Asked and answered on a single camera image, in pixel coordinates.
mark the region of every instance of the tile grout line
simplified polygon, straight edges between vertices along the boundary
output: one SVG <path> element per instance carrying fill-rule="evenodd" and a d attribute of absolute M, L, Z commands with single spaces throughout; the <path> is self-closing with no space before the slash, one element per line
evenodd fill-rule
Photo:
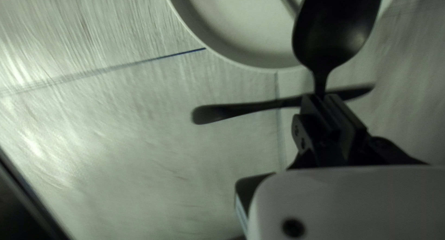
<path fill-rule="evenodd" d="M 22 85 L 22 86 L 11 86 L 8 88 L 0 89 L 0 98 L 6 97 L 6 96 L 11 96 L 11 95 L 16 95 L 16 94 L 36 90 L 36 89 L 41 89 L 41 88 L 45 88 L 45 87 L 50 87 L 50 86 L 54 86 L 54 85 L 58 85 L 58 84 L 63 84 L 63 83 L 67 83 L 67 82 L 71 82 L 71 81 L 75 81 L 75 80 L 79 80 L 79 79 L 83 79 L 83 78 L 89 78 L 89 77 L 101 75 L 104 73 L 116 71 L 119 69 L 137 66 L 137 65 L 140 65 L 143 63 L 148 63 L 151 61 L 156 61 L 156 60 L 160 60 L 160 59 L 164 59 L 164 58 L 168 58 L 168 57 L 174 57 L 174 56 L 189 54 L 189 53 L 193 53 L 193 52 L 198 52 L 198 51 L 202 51 L 205 49 L 206 48 L 199 48 L 199 49 L 189 50 L 189 51 L 185 51 L 185 52 L 165 55 L 165 56 L 161 56 L 161 57 L 149 58 L 149 59 L 144 59 L 141 61 L 121 64 L 121 65 L 117 65 L 117 66 L 109 66 L 109 67 L 98 68 L 98 69 L 89 70 L 89 71 L 71 73 L 71 74 L 62 75 L 62 76 L 59 76 L 56 78 L 49 78 L 46 80 L 36 81 L 36 82 Z"/>
<path fill-rule="evenodd" d="M 278 82 L 278 71 L 275 72 L 275 99 L 280 98 L 280 86 Z M 283 117 L 281 114 L 281 109 L 276 109 L 276 125 L 277 125 L 277 146 L 278 146 L 278 165 L 279 171 L 286 169 L 287 158 L 285 154 L 285 141 L 283 137 Z"/>

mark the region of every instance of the hole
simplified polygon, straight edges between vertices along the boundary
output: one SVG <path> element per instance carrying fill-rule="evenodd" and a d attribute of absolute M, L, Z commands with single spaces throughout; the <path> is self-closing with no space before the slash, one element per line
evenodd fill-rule
<path fill-rule="evenodd" d="M 304 234 L 304 225 L 295 218 L 286 219 L 283 222 L 283 232 L 289 237 L 298 238 Z"/>

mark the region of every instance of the black spoon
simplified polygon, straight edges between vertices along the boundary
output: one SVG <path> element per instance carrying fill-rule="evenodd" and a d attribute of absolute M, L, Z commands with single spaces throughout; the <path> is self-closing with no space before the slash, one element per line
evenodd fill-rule
<path fill-rule="evenodd" d="M 356 98 L 368 93 L 373 88 L 373 85 L 368 85 L 350 89 L 331 90 L 328 91 L 328 93 L 337 94 L 341 97 L 342 100 L 350 100 L 352 98 Z M 282 98 L 257 103 L 199 106 L 192 112 L 192 121 L 195 124 L 208 124 L 257 111 L 283 107 L 299 107 L 301 104 L 302 96 L 303 95 L 299 95 L 291 98 Z"/>
<path fill-rule="evenodd" d="M 371 33 L 381 0 L 304 0 L 292 35 L 298 61 L 325 95 L 329 73 L 358 53 Z"/>

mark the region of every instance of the white plate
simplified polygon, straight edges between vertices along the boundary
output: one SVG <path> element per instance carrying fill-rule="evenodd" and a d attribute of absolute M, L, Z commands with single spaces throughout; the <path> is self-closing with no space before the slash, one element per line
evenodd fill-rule
<path fill-rule="evenodd" d="M 382 1 L 379 15 L 391 1 Z M 294 19 L 281 0 L 170 3 L 198 40 L 226 59 L 270 72 L 299 65 L 291 47 Z"/>

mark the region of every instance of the screw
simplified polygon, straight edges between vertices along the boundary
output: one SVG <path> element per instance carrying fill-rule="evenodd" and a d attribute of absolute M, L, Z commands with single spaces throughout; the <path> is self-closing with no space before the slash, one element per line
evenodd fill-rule
<path fill-rule="evenodd" d="M 306 142 L 304 141 L 304 138 L 301 139 L 301 149 L 304 150 L 306 147 Z"/>
<path fill-rule="evenodd" d="M 286 219 L 283 222 L 283 232 L 289 237 L 298 238 L 304 234 L 304 225 L 295 218 Z"/>
<path fill-rule="evenodd" d="M 377 146 L 377 147 L 379 147 L 379 148 L 381 148 L 381 149 L 389 149 L 389 148 L 391 148 L 391 144 L 388 143 L 388 142 L 387 142 L 386 140 L 384 140 L 384 139 L 373 138 L 373 139 L 372 139 L 372 143 L 373 143 L 375 146 Z"/>
<path fill-rule="evenodd" d="M 326 147 L 328 147 L 329 145 L 330 145 L 330 141 L 328 141 L 328 140 L 320 140 L 319 142 L 318 142 L 318 146 L 320 147 L 320 148 L 326 148 Z"/>
<path fill-rule="evenodd" d="M 297 136 L 298 136 L 298 133 L 300 133 L 300 131 L 299 131 L 299 129 L 298 129 L 298 125 L 296 125 L 296 126 L 294 127 L 294 135 L 297 137 Z"/>

